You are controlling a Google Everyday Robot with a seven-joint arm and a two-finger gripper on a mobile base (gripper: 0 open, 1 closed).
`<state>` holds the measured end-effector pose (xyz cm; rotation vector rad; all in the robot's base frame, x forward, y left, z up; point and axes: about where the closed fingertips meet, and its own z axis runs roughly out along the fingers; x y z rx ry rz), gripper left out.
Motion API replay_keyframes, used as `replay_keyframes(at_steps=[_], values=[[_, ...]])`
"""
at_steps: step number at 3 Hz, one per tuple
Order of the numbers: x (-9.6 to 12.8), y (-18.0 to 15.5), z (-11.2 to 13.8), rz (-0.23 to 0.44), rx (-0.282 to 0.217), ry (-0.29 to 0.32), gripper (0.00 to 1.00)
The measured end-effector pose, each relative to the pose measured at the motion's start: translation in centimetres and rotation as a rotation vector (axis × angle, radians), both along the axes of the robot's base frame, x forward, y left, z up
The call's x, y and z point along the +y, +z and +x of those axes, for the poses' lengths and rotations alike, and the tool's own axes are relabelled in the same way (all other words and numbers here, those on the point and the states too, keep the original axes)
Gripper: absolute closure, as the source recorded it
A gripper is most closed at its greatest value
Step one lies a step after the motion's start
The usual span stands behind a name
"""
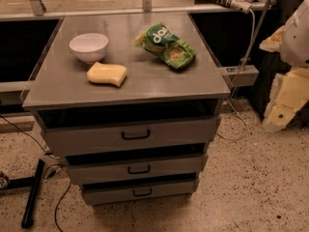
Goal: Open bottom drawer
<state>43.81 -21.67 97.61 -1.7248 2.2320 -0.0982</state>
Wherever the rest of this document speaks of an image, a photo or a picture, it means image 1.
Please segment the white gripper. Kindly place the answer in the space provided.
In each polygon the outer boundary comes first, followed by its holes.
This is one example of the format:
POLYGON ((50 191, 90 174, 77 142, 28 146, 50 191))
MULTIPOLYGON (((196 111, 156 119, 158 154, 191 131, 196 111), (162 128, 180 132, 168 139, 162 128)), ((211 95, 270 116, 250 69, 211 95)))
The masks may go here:
POLYGON ((309 102, 309 70, 292 68, 273 79, 265 111, 265 127, 286 127, 309 102))

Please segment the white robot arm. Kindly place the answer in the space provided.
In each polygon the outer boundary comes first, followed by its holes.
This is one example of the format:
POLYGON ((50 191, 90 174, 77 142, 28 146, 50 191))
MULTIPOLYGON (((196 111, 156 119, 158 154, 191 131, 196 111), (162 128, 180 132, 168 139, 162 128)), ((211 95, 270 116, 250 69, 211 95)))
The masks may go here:
POLYGON ((270 90, 263 127, 283 130, 309 102, 309 0, 304 0, 284 26, 260 43, 260 49, 279 52, 291 69, 278 74, 270 90))

